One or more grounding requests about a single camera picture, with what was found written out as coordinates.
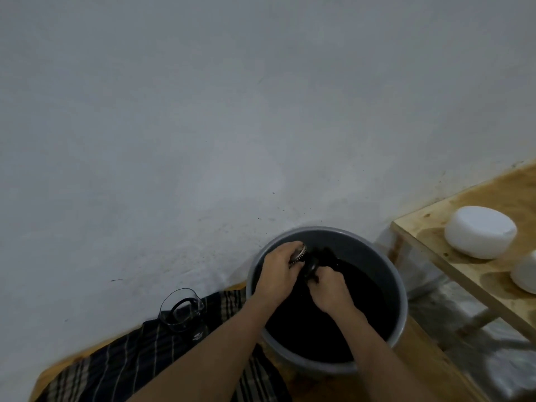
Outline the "person's left hand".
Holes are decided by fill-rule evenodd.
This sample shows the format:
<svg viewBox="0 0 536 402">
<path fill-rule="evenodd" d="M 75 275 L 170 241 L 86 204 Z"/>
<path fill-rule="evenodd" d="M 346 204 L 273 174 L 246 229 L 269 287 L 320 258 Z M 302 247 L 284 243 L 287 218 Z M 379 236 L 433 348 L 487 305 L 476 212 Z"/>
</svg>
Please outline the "person's left hand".
<svg viewBox="0 0 536 402">
<path fill-rule="evenodd" d="M 296 263 L 289 268 L 288 264 L 275 261 L 272 251 L 264 258 L 253 297 L 276 309 L 293 290 L 303 263 Z"/>
</svg>

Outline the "person's left forearm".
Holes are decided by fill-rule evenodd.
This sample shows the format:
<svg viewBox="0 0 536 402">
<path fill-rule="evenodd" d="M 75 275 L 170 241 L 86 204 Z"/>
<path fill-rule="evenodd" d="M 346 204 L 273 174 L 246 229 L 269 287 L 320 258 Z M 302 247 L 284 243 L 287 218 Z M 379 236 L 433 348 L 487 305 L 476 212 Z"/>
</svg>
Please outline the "person's left forearm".
<svg viewBox="0 0 536 402">
<path fill-rule="evenodd" d="M 237 314 L 127 402 L 230 402 L 261 331 L 289 294 L 259 288 Z"/>
</svg>

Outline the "black dye water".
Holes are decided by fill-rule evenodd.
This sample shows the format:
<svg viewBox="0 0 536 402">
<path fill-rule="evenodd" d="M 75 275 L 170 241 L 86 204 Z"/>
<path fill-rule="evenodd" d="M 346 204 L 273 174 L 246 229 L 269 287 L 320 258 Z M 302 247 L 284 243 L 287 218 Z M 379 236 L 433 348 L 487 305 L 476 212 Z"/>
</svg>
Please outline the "black dye water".
<svg viewBox="0 0 536 402">
<path fill-rule="evenodd" d="M 387 340 L 398 319 L 398 305 L 365 272 L 337 258 L 354 305 Z M 307 284 L 298 279 L 291 294 L 269 319 L 266 330 L 280 345 L 308 360 L 335 364 L 353 359 L 337 324 L 314 304 Z"/>
</svg>

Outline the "person's right forearm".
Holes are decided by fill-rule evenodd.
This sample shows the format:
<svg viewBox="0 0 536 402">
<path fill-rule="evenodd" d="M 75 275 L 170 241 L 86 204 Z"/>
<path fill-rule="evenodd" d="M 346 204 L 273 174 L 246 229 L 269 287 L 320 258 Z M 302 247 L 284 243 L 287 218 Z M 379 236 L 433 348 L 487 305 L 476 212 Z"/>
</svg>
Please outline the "person's right forearm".
<svg viewBox="0 0 536 402">
<path fill-rule="evenodd" d="M 372 402 L 437 402 L 352 304 L 326 309 L 347 342 Z"/>
</svg>

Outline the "white round block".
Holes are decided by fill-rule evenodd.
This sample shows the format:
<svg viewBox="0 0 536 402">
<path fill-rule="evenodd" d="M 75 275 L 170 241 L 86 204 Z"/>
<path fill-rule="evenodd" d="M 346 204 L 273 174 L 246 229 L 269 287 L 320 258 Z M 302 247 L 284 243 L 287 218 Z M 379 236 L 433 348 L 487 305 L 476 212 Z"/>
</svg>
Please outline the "white round block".
<svg viewBox="0 0 536 402">
<path fill-rule="evenodd" d="M 455 250 L 477 259 L 496 259 L 504 254 L 518 229 L 505 214 L 481 206 L 456 210 L 444 229 L 446 242 Z"/>
<path fill-rule="evenodd" d="M 520 289 L 536 295 L 536 250 L 528 253 L 515 265 L 510 277 Z"/>
</svg>

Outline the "wooden bench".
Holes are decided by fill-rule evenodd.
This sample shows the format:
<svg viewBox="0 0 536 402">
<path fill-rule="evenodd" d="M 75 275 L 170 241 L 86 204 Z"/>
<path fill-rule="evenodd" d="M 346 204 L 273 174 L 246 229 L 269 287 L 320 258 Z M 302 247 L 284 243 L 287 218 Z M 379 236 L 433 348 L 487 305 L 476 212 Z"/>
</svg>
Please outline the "wooden bench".
<svg viewBox="0 0 536 402">
<path fill-rule="evenodd" d="M 483 261 L 454 250 L 444 239 L 450 216 L 469 205 L 510 217 L 518 233 L 506 253 Z M 536 249 L 536 161 L 392 221 L 391 229 L 492 313 L 536 344 L 536 295 L 517 287 L 510 271 Z"/>
</svg>

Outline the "grey plastic basin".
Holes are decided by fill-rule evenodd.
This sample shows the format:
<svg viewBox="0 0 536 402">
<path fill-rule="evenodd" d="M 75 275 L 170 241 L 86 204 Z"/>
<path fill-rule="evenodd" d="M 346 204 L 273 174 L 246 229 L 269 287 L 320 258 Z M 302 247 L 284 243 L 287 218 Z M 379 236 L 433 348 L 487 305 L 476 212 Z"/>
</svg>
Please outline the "grey plastic basin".
<svg viewBox="0 0 536 402">
<path fill-rule="evenodd" d="M 372 243 L 352 232 L 332 227 L 301 227 L 285 231 L 271 239 L 253 258 L 247 278 L 246 296 L 251 298 L 262 270 L 265 256 L 285 242 L 303 242 L 308 247 L 330 248 L 337 257 L 345 260 L 377 283 L 399 307 L 395 328 L 387 340 L 394 347 L 400 340 L 408 318 L 408 301 L 403 281 L 393 263 L 380 252 Z M 266 330 L 261 332 L 261 338 L 276 357 L 311 376 L 343 376 L 358 372 L 354 360 L 347 363 L 321 363 L 300 357 L 280 345 Z"/>
</svg>

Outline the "person's right hand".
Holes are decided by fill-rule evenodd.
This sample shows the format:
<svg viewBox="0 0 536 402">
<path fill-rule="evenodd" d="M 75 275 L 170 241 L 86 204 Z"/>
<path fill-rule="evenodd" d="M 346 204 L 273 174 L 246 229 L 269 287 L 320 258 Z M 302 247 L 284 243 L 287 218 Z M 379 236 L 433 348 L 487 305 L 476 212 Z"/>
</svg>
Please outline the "person's right hand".
<svg viewBox="0 0 536 402">
<path fill-rule="evenodd" d="M 344 277 L 339 272 L 336 272 L 336 281 L 331 288 L 309 291 L 314 304 L 334 320 L 356 310 Z"/>
</svg>

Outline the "dark striped cloth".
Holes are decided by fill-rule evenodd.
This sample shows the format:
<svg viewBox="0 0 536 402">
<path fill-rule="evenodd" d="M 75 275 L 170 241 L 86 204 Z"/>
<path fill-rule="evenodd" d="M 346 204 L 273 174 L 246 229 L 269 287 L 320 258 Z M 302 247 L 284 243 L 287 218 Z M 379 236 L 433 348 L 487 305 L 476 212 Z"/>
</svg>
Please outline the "dark striped cloth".
<svg viewBox="0 0 536 402">
<path fill-rule="evenodd" d="M 126 402 L 192 347 L 184 335 L 172 333 L 158 319 L 145 321 L 64 368 L 35 402 Z M 195 402 L 293 402 L 281 374 L 259 344 L 225 401 L 209 392 L 213 376 L 197 379 L 204 388 Z"/>
</svg>

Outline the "black wet cloth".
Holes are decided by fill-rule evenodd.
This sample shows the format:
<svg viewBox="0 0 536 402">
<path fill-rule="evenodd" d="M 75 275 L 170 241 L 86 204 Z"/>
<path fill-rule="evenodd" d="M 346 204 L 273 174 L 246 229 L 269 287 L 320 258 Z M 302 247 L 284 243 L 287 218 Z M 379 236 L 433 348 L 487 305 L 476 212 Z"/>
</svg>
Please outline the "black wet cloth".
<svg viewBox="0 0 536 402">
<path fill-rule="evenodd" d="M 307 284 L 308 280 L 321 266 L 328 266 L 336 272 L 341 272 L 339 259 L 328 247 L 317 248 L 307 246 L 307 253 L 302 263 L 303 267 L 298 274 L 298 281 L 304 284 Z"/>
</svg>

